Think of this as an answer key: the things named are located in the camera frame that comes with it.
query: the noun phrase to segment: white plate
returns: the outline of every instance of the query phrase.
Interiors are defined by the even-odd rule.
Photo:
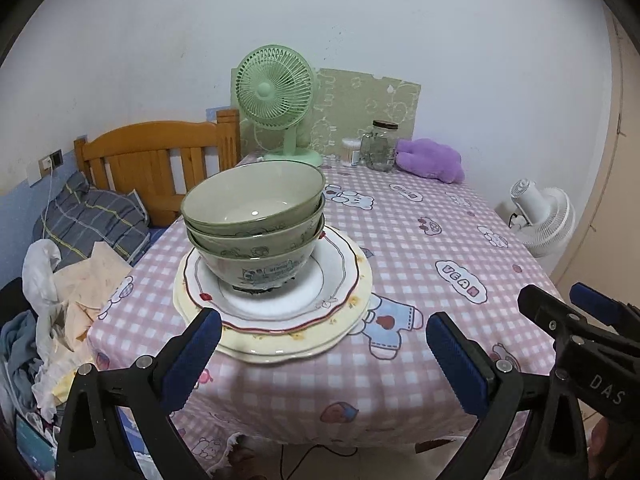
[[[348,238],[329,226],[324,232],[297,275],[268,292],[236,290],[193,250],[183,273],[187,294],[197,306],[218,310],[225,325],[244,332],[285,333],[321,322],[346,303],[360,275]]]
[[[367,314],[371,297],[371,267],[362,250],[348,238],[360,267],[360,279],[347,303],[323,322],[287,334],[255,334],[238,332],[223,326],[222,339],[216,349],[223,354],[254,364],[269,364],[322,353],[347,335]],[[185,323],[189,324],[201,310],[190,300],[184,286],[183,271],[187,257],[180,266],[174,283],[174,305]]]

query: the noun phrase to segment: brown lid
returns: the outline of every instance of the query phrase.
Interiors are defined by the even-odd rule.
[[[373,121],[373,125],[385,130],[397,130],[398,125],[396,123],[389,123],[388,121]]]

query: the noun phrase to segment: fan stand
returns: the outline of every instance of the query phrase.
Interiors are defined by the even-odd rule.
[[[309,148],[296,147],[297,126],[284,130],[284,144],[282,148],[270,150],[264,154],[264,160],[294,160],[304,162],[316,168],[322,165],[322,155]]]

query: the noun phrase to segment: purple plush toy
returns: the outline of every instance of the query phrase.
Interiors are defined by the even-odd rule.
[[[437,178],[447,184],[465,179],[462,157],[450,146],[431,139],[399,139],[396,150],[396,163],[409,173]]]

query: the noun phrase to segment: green patterned board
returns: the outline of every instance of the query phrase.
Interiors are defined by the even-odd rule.
[[[232,86],[235,75],[233,69]],[[315,102],[298,125],[299,146],[309,146],[324,155],[339,153],[343,138],[359,137],[375,119],[398,123],[399,137],[411,138],[420,85],[331,68],[318,70],[316,81]],[[238,106],[233,87],[231,104]],[[274,150],[282,145],[281,133],[255,126],[242,113],[240,120],[242,156],[255,150]]]

